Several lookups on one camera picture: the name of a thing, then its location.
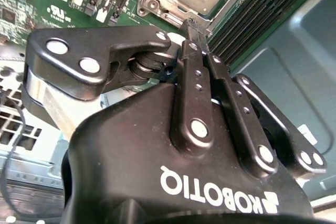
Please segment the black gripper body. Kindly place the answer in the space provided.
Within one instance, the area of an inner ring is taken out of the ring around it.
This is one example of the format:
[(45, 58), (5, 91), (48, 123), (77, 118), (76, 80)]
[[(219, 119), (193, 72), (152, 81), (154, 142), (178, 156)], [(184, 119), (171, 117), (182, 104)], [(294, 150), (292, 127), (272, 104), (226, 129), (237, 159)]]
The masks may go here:
[(170, 140), (175, 88), (160, 84), (90, 116), (62, 164), (62, 223), (309, 223), (313, 211), (283, 167), (242, 168), (223, 110), (214, 145), (195, 157)]

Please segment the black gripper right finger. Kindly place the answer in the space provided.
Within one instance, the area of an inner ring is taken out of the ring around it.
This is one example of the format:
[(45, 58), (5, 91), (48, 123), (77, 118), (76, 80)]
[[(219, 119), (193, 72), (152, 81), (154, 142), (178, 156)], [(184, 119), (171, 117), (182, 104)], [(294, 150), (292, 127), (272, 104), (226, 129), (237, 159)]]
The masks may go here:
[(195, 38), (204, 50), (210, 75), (215, 145), (195, 162), (206, 175), (238, 175), (266, 179), (278, 175), (311, 178), (324, 174), (327, 163), (290, 120), (246, 75), (230, 76), (227, 67), (209, 51), (205, 29), (196, 24)]

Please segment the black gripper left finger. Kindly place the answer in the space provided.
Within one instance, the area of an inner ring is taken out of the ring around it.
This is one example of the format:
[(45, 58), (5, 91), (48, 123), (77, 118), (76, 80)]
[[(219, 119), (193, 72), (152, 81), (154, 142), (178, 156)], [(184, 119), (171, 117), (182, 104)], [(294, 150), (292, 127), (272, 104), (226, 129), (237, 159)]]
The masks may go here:
[(68, 138), (99, 110), (101, 94), (151, 79), (177, 85), (170, 129), (182, 151), (201, 155), (214, 143), (205, 30), (188, 18), (175, 34), (153, 26), (51, 28), (26, 46), (24, 103), (51, 118)]

